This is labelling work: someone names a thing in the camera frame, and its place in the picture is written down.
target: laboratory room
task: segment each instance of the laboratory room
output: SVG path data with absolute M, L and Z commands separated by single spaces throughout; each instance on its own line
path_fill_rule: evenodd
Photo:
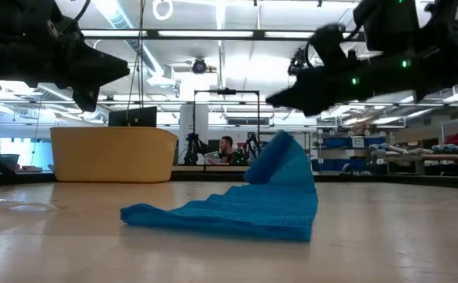
M 458 282 L 458 1 L 0 1 L 0 283 Z

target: computer monitor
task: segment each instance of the computer monitor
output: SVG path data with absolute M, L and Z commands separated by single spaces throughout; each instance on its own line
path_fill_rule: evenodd
M 157 127 L 157 107 L 110 112 L 109 127 Z

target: person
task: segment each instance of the person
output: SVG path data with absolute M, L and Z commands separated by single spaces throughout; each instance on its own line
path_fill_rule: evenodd
M 234 149 L 232 148 L 233 143 L 234 141 L 230 136 L 220 138 L 220 157 L 222 158 L 223 164 L 229 164 L 234 157 Z

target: blue cloth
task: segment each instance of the blue cloth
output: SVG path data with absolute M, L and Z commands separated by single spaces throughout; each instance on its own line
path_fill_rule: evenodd
M 280 131 L 245 174 L 250 185 L 189 201 L 169 211 L 149 204 L 120 210 L 132 226 L 158 226 L 272 239 L 310 241 L 317 194 L 303 148 Z

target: ceiling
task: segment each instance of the ceiling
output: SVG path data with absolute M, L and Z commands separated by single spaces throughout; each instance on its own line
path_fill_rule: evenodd
M 62 13 L 68 17 L 75 17 L 82 8 L 84 0 L 56 0 Z M 428 3 L 417 2 L 420 25 L 429 20 L 424 6 Z M 121 11 L 133 27 L 139 25 L 138 0 L 93 0 L 84 16 L 79 21 L 79 26 L 84 29 L 113 29 L 108 19 L 108 10 L 118 5 Z M 245 29 L 245 30 L 303 30 L 313 31 L 324 24 L 342 23 L 347 31 L 354 29 L 352 10 L 357 3 L 352 1 L 323 1 L 322 7 L 317 7 L 315 1 L 258 1 L 253 6 L 252 0 L 173 0 L 173 12 L 166 20 L 158 20 L 154 15 L 154 4 L 148 0 L 145 5 L 144 28 L 147 29 Z M 157 6 L 159 15 L 168 12 L 167 3 Z M 279 41 L 224 41 L 222 54 L 221 43 L 217 40 L 148 40 L 147 46 L 150 54 L 161 64 L 171 66 L 175 70 L 175 79 L 179 83 L 186 80 L 203 80 L 209 82 L 210 87 L 218 87 L 221 83 L 218 74 L 204 74 L 192 76 L 189 71 L 190 64 L 196 57 L 203 57 L 209 66 L 216 72 L 222 72 L 223 86 L 236 90 L 259 90 L 263 97 L 269 96 L 278 90 L 290 86 L 294 78 L 288 76 L 287 70 L 290 58 L 295 51 L 304 46 L 304 42 L 279 42 Z M 137 53 L 123 40 L 88 40 L 87 44 L 94 48 L 120 57 L 128 61 L 131 66 L 135 62 Z M 363 42 L 346 42 L 342 48 L 356 50 L 359 57 L 370 57 L 373 53 L 366 50 Z M 320 63 L 319 58 L 310 51 L 312 62 Z M 57 90 L 55 86 L 48 86 L 50 90 L 70 97 L 70 93 Z M 101 88 L 101 99 L 106 95 L 113 96 L 115 100 L 127 101 L 130 93 L 132 100 L 138 98 L 137 80 L 131 83 L 131 75 L 109 83 Z M 176 95 L 173 88 L 163 88 L 145 84 L 145 100 L 150 101 L 184 101 L 191 100 L 181 93 Z M 406 100 L 411 93 L 399 93 L 374 97 L 369 102 L 412 102 Z M 425 102 L 439 102 L 450 94 L 432 94 Z M 236 96 L 219 97 L 211 95 L 210 101 L 255 101 L 253 94 L 241 94 Z M 177 111 L 179 106 L 162 106 L 164 111 Z M 104 106 L 106 110 L 122 108 L 122 106 Z M 237 107 L 227 106 L 215 108 L 214 111 L 237 111 Z M 376 115 L 387 116 L 391 112 L 400 110 L 391 107 L 369 107 L 368 110 Z M 246 107 L 244 111 L 256 111 L 256 107 Z M 417 109 L 406 108 L 405 113 L 416 112 Z M 320 116 L 325 120 L 331 119 L 331 115 Z

